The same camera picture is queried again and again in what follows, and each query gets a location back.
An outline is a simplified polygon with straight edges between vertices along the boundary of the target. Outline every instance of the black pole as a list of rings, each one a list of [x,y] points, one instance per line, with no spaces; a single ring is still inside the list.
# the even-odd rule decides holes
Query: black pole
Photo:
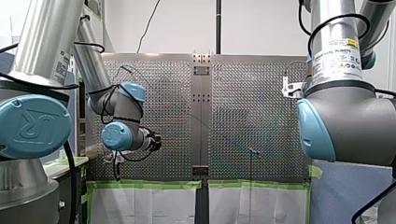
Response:
[[[216,0],[216,54],[221,54],[221,0]]]

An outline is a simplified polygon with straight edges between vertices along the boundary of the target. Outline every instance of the perforated metal panel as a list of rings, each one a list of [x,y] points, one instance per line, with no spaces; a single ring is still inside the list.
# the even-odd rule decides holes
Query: perforated metal panel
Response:
[[[191,56],[159,56],[122,54],[105,57],[107,72],[113,84],[123,81],[136,82],[147,89],[142,125],[163,137],[163,148],[141,162],[125,162],[121,165],[122,178],[183,180],[191,179]],[[130,74],[121,65],[137,69]],[[100,116],[93,117],[92,136],[96,157],[90,164],[90,179],[112,179],[112,165],[104,162],[111,152],[102,145],[100,134],[103,125]],[[141,158],[146,152],[128,154],[131,159]]]
[[[213,57],[210,178],[307,180],[296,101],[281,93],[286,65],[299,59]],[[304,71],[302,64],[291,67],[291,80],[303,80]]]
[[[286,64],[304,58],[215,55],[210,63],[206,60],[210,73],[204,76],[194,75],[196,59],[192,55],[105,56],[114,84],[134,81],[147,88],[142,124],[163,136],[160,151],[146,161],[125,162],[121,177],[185,180],[192,179],[193,165],[208,165],[208,177],[215,179],[308,181],[310,161],[300,148],[296,101],[281,94]],[[140,74],[120,70],[117,75],[124,64]],[[304,79],[303,65],[289,71],[291,81]],[[111,162],[106,162],[111,152],[100,139],[100,117],[92,112],[87,116],[87,146],[93,154],[88,177],[112,179]],[[261,158],[251,157],[251,150],[260,151]],[[136,153],[134,158],[142,156]]]

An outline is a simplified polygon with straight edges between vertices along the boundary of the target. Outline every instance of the warning label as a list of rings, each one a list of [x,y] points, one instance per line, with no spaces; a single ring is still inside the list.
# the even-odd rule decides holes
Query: warning label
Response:
[[[66,77],[67,67],[69,66],[69,54],[61,50],[58,56],[58,62],[55,67],[55,73],[52,75],[52,79],[64,83],[64,78]]]
[[[313,58],[315,77],[328,73],[348,73],[361,76],[361,55],[358,42],[342,39],[331,42],[329,49],[324,49]]]

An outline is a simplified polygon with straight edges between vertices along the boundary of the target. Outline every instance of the black cable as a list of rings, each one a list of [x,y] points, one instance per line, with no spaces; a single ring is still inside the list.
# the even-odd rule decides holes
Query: black cable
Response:
[[[144,157],[142,157],[142,158],[139,158],[139,159],[136,159],[136,160],[132,160],[132,159],[127,158],[127,157],[124,156],[121,152],[120,152],[120,155],[121,155],[126,161],[138,162],[138,161],[143,161],[143,160],[147,159],[147,158],[152,154],[152,152],[153,152],[153,151],[151,150],[146,156],[144,156]]]
[[[99,53],[105,52],[105,47],[103,47],[103,46],[100,45],[100,44],[95,44],[95,43],[83,43],[83,42],[74,42],[74,43],[75,43],[76,45],[85,45],[85,46],[94,46],[94,47],[98,47],[98,48],[101,48],[101,50],[99,51]],[[7,50],[10,50],[10,49],[15,49],[18,45],[19,45],[19,43],[16,43],[16,44],[10,45],[10,46],[8,46],[8,47],[2,48],[2,49],[0,49],[0,53],[6,52]]]
[[[386,94],[386,95],[391,95],[391,96],[396,97],[396,92],[394,92],[394,91],[386,91],[386,90],[375,89],[375,92],[383,93],[383,94]]]
[[[15,49],[18,46],[18,43],[7,46],[5,48],[0,49],[0,53],[6,52],[7,50]]]
[[[79,18],[80,21],[87,19],[88,21],[91,20],[91,17],[89,15],[84,15],[82,17]]]
[[[111,123],[111,122],[113,121],[113,119],[111,119],[110,121],[105,121],[105,120],[104,120],[104,116],[105,116],[105,112],[106,112],[107,114],[109,114],[108,111],[106,110],[106,107],[107,107],[108,103],[109,103],[110,100],[111,100],[111,96],[113,96],[113,94],[114,94],[114,92],[116,91],[116,89],[117,89],[118,86],[119,86],[119,85],[114,85],[113,90],[111,90],[110,94],[109,94],[109,95],[107,96],[107,98],[103,101],[103,108],[102,108],[102,112],[100,113],[100,120],[102,121],[103,124],[109,124],[109,123]]]
[[[73,151],[70,148],[69,142],[66,141],[64,143],[64,152],[67,156],[67,161],[69,163],[70,170],[70,183],[71,183],[71,204],[70,204],[70,219],[69,223],[74,224],[77,214],[77,170],[76,165],[73,158]]]
[[[105,52],[105,47],[103,47],[100,44],[95,44],[95,43],[83,43],[83,42],[75,42],[75,45],[85,45],[85,46],[94,46],[94,47],[98,47],[101,50],[99,51],[99,53],[103,53]]]
[[[14,81],[16,83],[19,83],[19,84],[22,84],[22,85],[25,85],[25,86],[30,86],[30,87],[33,87],[33,88],[39,87],[39,88],[45,88],[45,89],[49,89],[49,90],[67,91],[67,90],[77,89],[79,87],[78,84],[70,84],[70,85],[63,86],[63,87],[53,87],[53,86],[39,85],[39,84],[35,84],[35,83],[32,83],[32,82],[24,81],[24,80],[21,80],[21,79],[17,79],[15,77],[9,76],[9,75],[1,73],[1,72],[0,72],[0,77],[4,77],[4,78],[6,78],[8,80]]]
[[[394,189],[396,189],[396,182],[393,182],[389,187],[387,187],[384,191],[382,191],[380,194],[378,194],[375,198],[373,198],[370,202],[368,202],[366,205],[364,205],[361,209],[359,209],[358,212],[353,215],[351,221],[353,224],[356,224],[356,219],[358,219],[364,211],[367,209],[371,208],[373,205],[381,201],[383,198],[385,198],[388,194],[390,194]]]
[[[113,119],[111,119],[110,121],[105,121],[104,116],[105,116],[105,112],[106,112],[107,114],[109,114],[108,111],[106,110],[106,108],[107,108],[108,103],[109,103],[110,100],[111,100],[111,97],[113,96],[113,94],[114,94],[114,92],[116,91],[117,88],[122,88],[122,89],[132,98],[132,100],[134,101],[134,103],[139,107],[139,110],[140,110],[140,112],[141,112],[140,118],[143,118],[144,111],[143,111],[142,105],[137,101],[136,98],[134,98],[134,96],[133,96],[130,92],[128,92],[122,85],[118,84],[118,85],[114,85],[113,90],[111,90],[110,94],[109,94],[109,95],[107,96],[107,98],[103,101],[103,108],[102,108],[102,112],[100,113],[100,120],[102,121],[102,123],[103,123],[103,124],[109,124],[109,123],[111,123],[111,122],[113,121]]]
[[[361,19],[362,21],[364,21],[364,23],[366,23],[366,30],[364,31],[364,33],[359,36],[359,38],[364,37],[365,35],[367,35],[370,31],[370,21],[362,16],[361,14],[356,14],[356,13],[348,13],[348,14],[344,14],[344,15],[339,15],[336,17],[332,17],[328,20],[326,20],[325,22],[323,22],[322,24],[320,24],[313,32],[312,35],[309,37],[308,40],[308,54],[309,56],[312,58],[312,42],[315,38],[315,35],[321,30],[323,29],[323,27],[327,26],[330,22],[338,20],[338,19],[342,19],[342,18],[346,18],[346,17],[352,17],[352,18],[357,18],[357,19]]]
[[[385,27],[384,32],[382,33],[381,37],[379,37],[373,44],[369,45],[369,47],[367,47],[366,49],[372,49],[377,44],[379,44],[379,42],[381,42],[382,39],[384,39],[385,35],[388,32],[388,29],[389,29],[389,21],[387,22],[387,26]]]
[[[149,24],[151,23],[151,20],[152,20],[152,18],[154,17],[155,11],[157,10],[157,7],[158,7],[158,5],[160,4],[160,2],[161,2],[161,0],[158,0],[157,3],[155,4],[154,9],[152,10],[151,16],[149,17],[149,20],[148,20],[148,25],[146,26],[145,33],[143,33],[142,36],[140,37],[139,47],[137,48],[137,52],[136,52],[136,53],[139,53],[140,48],[142,47],[143,38],[145,37],[146,33],[147,33],[148,30],[149,30]]]
[[[303,24],[303,3],[304,0],[299,1],[299,6],[298,6],[298,22],[300,23],[301,29],[306,33],[307,35],[311,35],[311,33],[305,29],[305,26]]]
[[[118,151],[114,154],[113,158],[113,175],[117,181],[120,181],[120,164],[117,163],[117,155],[119,154]]]

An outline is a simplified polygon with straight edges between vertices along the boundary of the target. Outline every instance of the white plastic sheet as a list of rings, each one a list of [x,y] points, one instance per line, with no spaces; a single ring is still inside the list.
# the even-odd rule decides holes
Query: white plastic sheet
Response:
[[[309,189],[267,187],[209,189],[210,223],[309,223]]]
[[[109,188],[91,192],[91,224],[193,224],[195,188]]]

